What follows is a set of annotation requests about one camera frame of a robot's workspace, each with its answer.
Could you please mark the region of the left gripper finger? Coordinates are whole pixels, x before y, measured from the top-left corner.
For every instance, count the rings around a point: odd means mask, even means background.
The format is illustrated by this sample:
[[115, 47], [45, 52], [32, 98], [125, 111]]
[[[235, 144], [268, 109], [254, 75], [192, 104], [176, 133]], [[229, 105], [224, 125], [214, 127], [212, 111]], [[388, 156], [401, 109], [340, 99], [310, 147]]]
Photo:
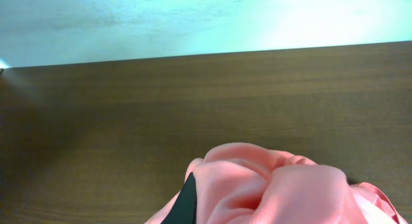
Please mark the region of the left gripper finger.
[[196, 212], [196, 179], [193, 173], [190, 173], [162, 224], [196, 224]]

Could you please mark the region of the salmon pink shirt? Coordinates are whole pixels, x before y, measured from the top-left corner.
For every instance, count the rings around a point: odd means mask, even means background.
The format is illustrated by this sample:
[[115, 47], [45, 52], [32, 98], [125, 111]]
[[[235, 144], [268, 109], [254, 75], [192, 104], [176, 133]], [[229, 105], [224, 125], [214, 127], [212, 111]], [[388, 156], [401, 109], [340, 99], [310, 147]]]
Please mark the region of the salmon pink shirt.
[[[231, 143], [194, 159], [196, 223], [403, 223], [370, 183], [350, 184], [338, 168], [286, 151]], [[150, 222], [162, 223], [180, 191]]]

